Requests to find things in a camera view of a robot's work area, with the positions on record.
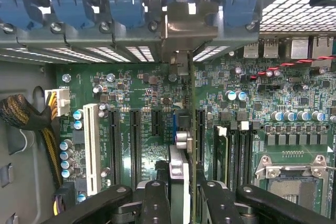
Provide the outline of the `black open PC case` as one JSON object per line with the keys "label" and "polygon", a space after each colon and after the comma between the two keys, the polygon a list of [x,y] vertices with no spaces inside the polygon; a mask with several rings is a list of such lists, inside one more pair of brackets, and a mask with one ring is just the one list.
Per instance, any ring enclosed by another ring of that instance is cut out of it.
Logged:
{"label": "black open PC case", "polygon": [[[162,42],[172,2],[188,3],[190,14],[202,1],[218,4],[207,19],[217,36],[194,52],[194,68],[225,59],[336,73],[336,0],[257,0],[254,21],[233,28],[224,26],[222,0],[143,0],[145,24],[134,29],[113,20],[109,0],[92,0],[95,25],[80,30],[57,18],[51,0],[35,1],[40,28],[0,20],[0,224],[41,224],[83,202],[61,174],[62,116],[51,118],[45,90],[60,89],[57,69],[63,66],[170,67]],[[209,180],[222,182],[206,179],[197,167],[196,224],[202,224],[201,183]]]}

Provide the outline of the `blue expansion slot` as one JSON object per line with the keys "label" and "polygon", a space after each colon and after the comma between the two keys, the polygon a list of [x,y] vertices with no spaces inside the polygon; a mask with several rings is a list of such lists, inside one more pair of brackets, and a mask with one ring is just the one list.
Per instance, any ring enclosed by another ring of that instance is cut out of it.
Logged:
{"label": "blue expansion slot", "polygon": [[172,114],[173,124],[172,124],[172,142],[173,144],[176,143],[176,132],[177,132],[177,116],[175,110]]}

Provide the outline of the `green motherboard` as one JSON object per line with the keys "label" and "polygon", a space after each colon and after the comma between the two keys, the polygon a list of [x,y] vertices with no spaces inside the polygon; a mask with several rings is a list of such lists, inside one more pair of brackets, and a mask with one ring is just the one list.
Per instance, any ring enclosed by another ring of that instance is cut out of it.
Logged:
{"label": "green motherboard", "polygon": [[[69,65],[58,67],[57,84],[70,90],[70,113],[60,124],[61,174],[75,185],[77,202],[87,195],[83,106],[98,105],[101,191],[112,186],[109,110],[120,113],[121,184],[132,187],[130,110],[141,111],[141,181],[167,180],[172,114],[177,131],[188,127],[183,80],[166,64]],[[314,68],[274,68],[269,61],[220,60],[195,66],[195,115],[205,110],[206,179],[229,188],[229,131],[236,131],[239,183],[239,125],[250,125],[249,184],[262,155],[298,164],[326,155],[331,168],[330,219],[336,221],[336,73]],[[162,135],[152,135],[151,112],[162,110]]]}

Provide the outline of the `long black expansion slot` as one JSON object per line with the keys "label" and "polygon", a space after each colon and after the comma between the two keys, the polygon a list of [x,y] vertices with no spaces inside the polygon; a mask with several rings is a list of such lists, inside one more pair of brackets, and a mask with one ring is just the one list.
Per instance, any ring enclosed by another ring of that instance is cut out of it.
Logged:
{"label": "long black expansion slot", "polygon": [[131,176],[132,188],[141,181],[141,111],[130,110],[130,146],[131,146]]}
{"label": "long black expansion slot", "polygon": [[117,185],[121,183],[120,113],[118,109],[109,110],[109,136],[112,184]]}
{"label": "long black expansion slot", "polygon": [[197,140],[197,161],[204,164],[204,151],[205,151],[205,110],[196,110],[196,140]]}

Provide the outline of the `white power connector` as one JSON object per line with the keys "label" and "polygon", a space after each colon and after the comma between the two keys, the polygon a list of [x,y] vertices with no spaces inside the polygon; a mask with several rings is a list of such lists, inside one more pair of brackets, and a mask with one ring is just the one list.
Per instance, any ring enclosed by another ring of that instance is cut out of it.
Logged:
{"label": "white power connector", "polygon": [[70,113],[70,90],[45,90],[45,103],[51,108],[51,118],[60,117]]}

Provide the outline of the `CPU socket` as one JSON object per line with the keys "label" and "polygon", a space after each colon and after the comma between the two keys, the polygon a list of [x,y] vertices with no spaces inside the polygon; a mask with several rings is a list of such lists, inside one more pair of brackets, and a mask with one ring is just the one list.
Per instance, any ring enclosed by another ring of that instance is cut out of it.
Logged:
{"label": "CPU socket", "polygon": [[326,155],[298,164],[279,163],[262,155],[254,172],[253,184],[294,204],[327,218],[331,211],[331,168]]}

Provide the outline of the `blue slot retention clip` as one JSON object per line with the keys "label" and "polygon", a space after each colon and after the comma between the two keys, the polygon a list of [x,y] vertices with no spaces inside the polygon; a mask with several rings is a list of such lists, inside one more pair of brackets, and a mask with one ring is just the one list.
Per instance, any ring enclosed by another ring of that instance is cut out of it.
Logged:
{"label": "blue slot retention clip", "polygon": [[0,0],[0,20],[22,30],[41,27],[41,13],[35,0]]}
{"label": "blue slot retention clip", "polygon": [[242,27],[253,22],[257,0],[222,0],[225,27]]}
{"label": "blue slot retention clip", "polygon": [[143,0],[109,0],[109,5],[113,20],[127,29],[144,26]]}
{"label": "blue slot retention clip", "polygon": [[76,30],[95,25],[92,0],[51,0],[57,18]]}

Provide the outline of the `short black expansion slot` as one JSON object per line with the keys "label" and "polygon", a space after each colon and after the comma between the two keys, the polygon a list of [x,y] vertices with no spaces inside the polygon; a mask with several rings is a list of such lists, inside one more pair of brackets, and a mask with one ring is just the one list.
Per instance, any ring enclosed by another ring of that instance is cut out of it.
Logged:
{"label": "short black expansion slot", "polygon": [[152,110],[151,123],[152,123],[152,135],[161,136],[162,135],[162,110],[161,109]]}

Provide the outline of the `white PCI slot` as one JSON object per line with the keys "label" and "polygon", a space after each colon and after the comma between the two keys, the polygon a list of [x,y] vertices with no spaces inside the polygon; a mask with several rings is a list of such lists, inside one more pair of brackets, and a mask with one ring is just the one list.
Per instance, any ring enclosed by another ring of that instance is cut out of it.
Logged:
{"label": "white PCI slot", "polygon": [[87,195],[100,192],[101,156],[98,105],[89,103],[83,106],[83,131],[85,139]]}

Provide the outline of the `black RAM slot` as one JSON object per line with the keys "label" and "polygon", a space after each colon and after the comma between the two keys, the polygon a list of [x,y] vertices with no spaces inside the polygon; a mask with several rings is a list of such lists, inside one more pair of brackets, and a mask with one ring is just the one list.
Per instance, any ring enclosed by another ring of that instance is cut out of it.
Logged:
{"label": "black RAM slot", "polygon": [[251,155],[250,125],[248,121],[241,121],[239,125],[239,183],[249,182]]}
{"label": "black RAM slot", "polygon": [[236,131],[229,131],[229,188],[236,188],[236,158],[237,158],[237,135]]}

